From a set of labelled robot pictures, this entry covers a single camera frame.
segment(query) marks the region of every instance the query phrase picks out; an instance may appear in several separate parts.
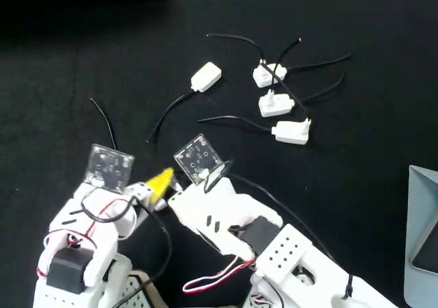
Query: white plug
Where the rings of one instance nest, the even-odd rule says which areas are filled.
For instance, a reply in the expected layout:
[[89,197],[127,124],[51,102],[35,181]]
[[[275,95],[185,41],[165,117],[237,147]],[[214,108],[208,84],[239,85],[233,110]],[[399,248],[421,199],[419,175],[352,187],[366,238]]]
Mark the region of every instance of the white plug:
[[259,99],[260,114],[264,118],[287,114],[294,105],[294,100],[288,94],[274,94],[274,91],[271,89]]
[[212,62],[206,63],[191,79],[193,91],[205,92],[222,76],[222,71]]
[[[275,64],[269,64],[268,68],[272,72],[274,72]],[[287,69],[285,67],[282,67],[281,64],[279,64],[275,70],[275,75],[279,77],[280,79],[284,80],[287,73]],[[272,75],[269,73],[262,65],[258,65],[258,67],[254,68],[253,71],[253,78],[255,83],[257,84],[257,87],[259,88],[265,88],[267,86],[270,86],[272,83]]]
[[310,124],[308,118],[302,122],[279,121],[276,127],[272,127],[272,135],[279,142],[305,145],[309,140]]

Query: yellow tip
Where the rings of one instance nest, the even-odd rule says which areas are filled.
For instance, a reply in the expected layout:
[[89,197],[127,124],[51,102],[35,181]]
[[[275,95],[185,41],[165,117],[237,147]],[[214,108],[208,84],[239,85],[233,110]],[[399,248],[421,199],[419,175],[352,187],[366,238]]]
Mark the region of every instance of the yellow tip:
[[167,168],[159,175],[149,179],[146,184],[153,190],[153,194],[149,199],[149,202],[154,204],[156,203],[167,190],[167,187],[170,185],[170,182],[173,178],[173,169]]

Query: black backdrop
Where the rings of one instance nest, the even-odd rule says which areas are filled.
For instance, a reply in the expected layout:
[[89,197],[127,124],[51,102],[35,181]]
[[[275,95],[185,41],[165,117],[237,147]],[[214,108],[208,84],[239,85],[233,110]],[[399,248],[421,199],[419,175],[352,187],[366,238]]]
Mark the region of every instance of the black backdrop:
[[[408,165],[438,169],[437,6],[438,0],[164,1],[11,17],[0,44],[3,307],[31,306],[44,232],[81,181],[90,145],[110,145],[90,96],[105,106],[119,149],[136,156],[132,181],[174,166],[172,154],[203,132],[224,159],[235,159],[234,172],[266,186],[306,220],[343,268],[405,307]],[[203,38],[211,31],[250,36],[269,60],[302,36],[288,66],[354,53],[288,78],[305,96],[346,72],[336,97],[310,107],[307,146],[196,123],[240,114],[274,124],[257,108],[264,90],[251,78],[256,53],[243,43]],[[222,68],[223,80],[169,115],[157,145],[146,144],[159,113],[189,90],[190,77],[207,61]],[[236,187],[275,207],[261,193]],[[249,271],[204,294],[181,293],[185,281],[222,269],[229,258],[172,213],[164,219],[175,253],[157,286],[168,304],[243,300]],[[148,220],[121,251],[153,274],[165,244]]]

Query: circuit board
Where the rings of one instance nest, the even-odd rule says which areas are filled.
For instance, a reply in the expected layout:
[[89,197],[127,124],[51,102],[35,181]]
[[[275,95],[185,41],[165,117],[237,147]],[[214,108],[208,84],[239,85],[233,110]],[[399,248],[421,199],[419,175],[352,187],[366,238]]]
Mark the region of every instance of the circuit board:
[[217,152],[202,133],[197,135],[173,157],[196,185],[223,164]]
[[122,194],[131,176],[134,156],[93,144],[83,182]]

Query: black cable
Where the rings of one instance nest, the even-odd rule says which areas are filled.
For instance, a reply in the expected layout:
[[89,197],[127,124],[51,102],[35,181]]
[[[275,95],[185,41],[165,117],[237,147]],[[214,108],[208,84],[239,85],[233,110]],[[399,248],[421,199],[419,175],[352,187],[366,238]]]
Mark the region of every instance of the black cable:
[[327,94],[327,93],[333,91],[334,89],[336,89],[336,88],[339,86],[339,84],[342,83],[342,81],[344,80],[344,78],[345,78],[345,73],[342,73],[341,77],[340,77],[335,83],[331,84],[329,87],[325,88],[325,89],[322,90],[322,91],[316,92],[315,94],[311,94],[310,96],[307,96],[307,97],[305,97],[305,98],[302,98],[302,99],[301,99],[301,102],[304,104],[304,103],[306,103],[307,101],[310,101],[310,100],[312,100],[312,99],[315,99],[315,98],[321,97],[321,96],[323,96],[323,95],[325,95],[325,94]]
[[96,103],[96,101],[92,97],[90,97],[90,101],[93,103],[93,105],[98,109],[98,111],[101,113],[101,115],[105,119],[108,131],[109,131],[109,135],[111,136],[112,148],[117,150],[116,138],[114,137],[114,132],[112,130],[111,123],[108,120],[107,114],[101,109],[101,107]]
[[311,230],[311,228],[309,226],[307,226],[307,224],[297,215],[295,214],[290,208],[288,208],[286,205],[284,205],[282,202],[280,202],[279,200],[277,200],[275,198],[274,195],[272,195],[271,193],[269,193],[269,191],[265,188],[263,188],[261,185],[259,185],[258,183],[255,183],[251,180],[248,180],[246,178],[243,178],[239,175],[236,175],[234,173],[230,173],[230,176],[236,178],[237,180],[240,180],[244,183],[246,183],[249,186],[253,186],[255,188],[257,188],[258,190],[261,190],[263,193],[265,193],[271,200],[273,200],[277,205],[279,205],[281,208],[283,208],[289,215],[291,215],[295,220],[297,220],[307,231],[307,233],[309,233],[314,240],[318,243],[319,247],[322,249],[322,251],[325,253],[325,255],[327,257],[329,257],[330,259],[332,259],[334,262],[335,258],[332,256],[332,254],[330,253],[330,251],[328,250],[328,248],[324,245],[324,242]]
[[89,193],[87,193],[81,201],[81,208],[82,208],[82,212],[84,214],[87,215],[87,217],[89,217],[91,220],[95,221],[95,222],[101,222],[101,223],[109,223],[109,222],[116,222],[117,220],[120,220],[121,218],[123,218],[123,216],[125,214],[128,213],[129,208],[132,207],[134,201],[136,200],[135,196],[132,196],[131,199],[129,201],[127,201],[126,207],[115,217],[111,217],[111,218],[101,218],[99,216],[95,216],[92,212],[90,212],[90,210],[88,210],[86,208],[86,206],[84,205],[84,201],[96,190],[93,189],[92,191],[90,191]]
[[195,91],[191,91],[191,92],[189,92],[187,94],[183,94],[180,97],[178,97],[177,99],[175,99],[172,103],[170,103],[170,105],[164,110],[164,113],[159,118],[158,122],[155,124],[151,134],[149,135],[148,139],[146,139],[146,142],[152,141],[152,139],[154,139],[157,136],[157,134],[159,132],[159,129],[161,128],[161,125],[164,122],[164,119],[166,118],[167,114],[169,114],[170,111],[173,110],[173,108],[175,106],[177,106],[181,102],[185,101],[186,99],[190,98],[195,93],[196,93]]
[[[280,56],[276,60],[276,64],[274,67],[274,73],[276,71],[276,68],[278,67],[279,64],[281,64],[281,62],[283,61],[283,58],[287,55],[287,53],[290,51],[290,49],[294,48],[300,42],[301,42],[301,38],[295,39],[295,41],[289,43],[288,46],[280,53]],[[274,77],[272,77],[271,88],[273,85],[274,85]]]
[[328,65],[336,64],[336,63],[342,62],[343,60],[347,60],[351,56],[352,56],[352,53],[347,53],[346,55],[341,56],[339,58],[336,58],[334,60],[327,60],[325,62],[319,62],[319,63],[305,64],[305,65],[298,65],[298,66],[289,67],[287,69],[287,74],[302,72],[304,70],[311,70],[311,69],[314,69],[314,68],[319,68],[319,67],[323,67],[323,66],[328,66]]
[[235,36],[233,34],[208,33],[207,34],[207,38],[210,38],[210,37],[212,37],[212,38],[224,38],[224,39],[240,40],[240,41],[244,41],[246,43],[249,43],[253,47],[255,47],[257,49],[257,51],[259,52],[260,60],[265,60],[265,54],[264,54],[263,50],[261,49],[261,47],[257,43],[252,41],[251,39],[245,38],[244,36]]
[[137,293],[141,292],[145,287],[147,287],[149,284],[153,283],[155,280],[157,280],[161,275],[163,275],[164,271],[167,269],[167,266],[170,262],[170,258],[172,257],[173,252],[173,244],[172,244],[172,238],[170,237],[169,230],[167,230],[166,225],[164,224],[163,220],[155,214],[155,212],[149,210],[141,200],[139,200],[137,197],[133,196],[135,200],[137,200],[137,203],[140,205],[140,207],[146,211],[160,226],[162,231],[164,232],[164,235],[166,236],[167,243],[168,243],[168,254],[166,256],[166,260],[164,261],[163,266],[159,269],[157,274],[153,275],[151,278],[149,278],[147,281],[143,282],[141,286],[139,286],[136,290],[134,290],[132,293],[124,297],[122,300],[120,300],[118,303],[116,303],[112,308],[120,308],[125,303],[127,303],[129,300],[131,300],[134,296],[137,295]]
[[255,123],[247,118],[242,118],[241,116],[222,115],[222,116],[215,116],[213,118],[203,118],[201,120],[198,120],[197,122],[202,123],[202,122],[209,122],[209,121],[215,121],[215,120],[222,120],[222,119],[226,119],[226,118],[231,118],[233,120],[241,120],[241,121],[244,121],[245,123],[248,123],[249,125],[252,125],[253,127],[256,127],[258,130],[271,133],[271,129],[264,127],[263,125],[258,125],[257,123]]
[[260,63],[260,65],[267,70],[281,85],[282,87],[289,93],[289,95],[295,100],[295,102],[301,107],[301,109],[305,112],[306,117],[310,118],[310,113],[307,108],[301,103],[301,101],[295,96],[295,94],[290,90],[290,88],[280,79],[265,63]]
[[349,297],[351,298],[353,295],[353,275],[348,275],[348,282],[345,288],[345,294],[342,297],[342,300],[347,300]]

